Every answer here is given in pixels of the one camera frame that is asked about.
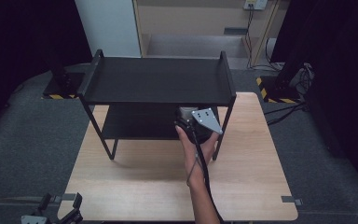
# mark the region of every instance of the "black curtain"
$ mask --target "black curtain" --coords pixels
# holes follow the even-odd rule
[[[0,112],[24,80],[51,70],[48,51],[62,66],[90,62],[75,1],[0,1]]]
[[[289,10],[303,6],[292,1]],[[346,156],[358,171],[358,4],[316,1],[302,24],[295,14],[288,11],[272,59],[286,62],[286,72],[303,62],[312,65],[315,78],[306,94],[310,112],[326,148]],[[300,27],[294,29],[298,34],[290,35],[291,24]]]

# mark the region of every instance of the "shelf top tray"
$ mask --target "shelf top tray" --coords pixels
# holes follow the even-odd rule
[[[224,52],[220,59],[116,58],[96,54],[93,61],[97,63],[87,74],[87,84],[79,89],[91,105],[227,106],[236,94]]]

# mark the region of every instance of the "table top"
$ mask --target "table top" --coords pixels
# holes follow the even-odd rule
[[[224,52],[220,59],[102,57],[90,76],[84,98],[93,105],[228,105],[235,93]]]
[[[99,125],[107,107],[94,109]],[[226,111],[219,107],[220,117]],[[120,140],[110,161],[89,125],[65,193],[83,196],[85,220],[194,220],[183,157],[178,140]],[[219,156],[208,167],[224,220],[297,218],[295,204],[282,201],[291,192],[254,93],[237,93]],[[63,201],[58,217],[71,210],[72,202]]]

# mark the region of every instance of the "gray carpet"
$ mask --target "gray carpet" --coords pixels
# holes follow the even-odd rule
[[[232,71],[237,91],[257,94],[255,78],[265,74],[276,75]],[[65,191],[89,119],[79,100],[41,99],[50,76],[26,81],[0,116],[0,198]],[[289,106],[261,105],[265,112]],[[285,112],[267,115],[266,120]],[[269,129],[293,196],[303,201],[298,219],[290,223],[358,223],[358,174],[348,160],[328,153],[310,114],[297,111]],[[21,223],[21,216],[36,206],[0,203],[0,223]],[[53,204],[47,215],[56,217],[57,211]]]

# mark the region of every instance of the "wooden table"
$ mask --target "wooden table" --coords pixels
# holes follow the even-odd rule
[[[220,116],[226,108],[219,108]],[[94,116],[103,123],[107,106]],[[177,140],[122,140],[113,161],[90,124],[65,193],[79,192],[85,220],[194,220],[182,146]],[[211,190],[226,221],[294,220],[294,203],[254,93],[238,92],[217,161],[209,167]],[[72,210],[63,201],[58,217]]]

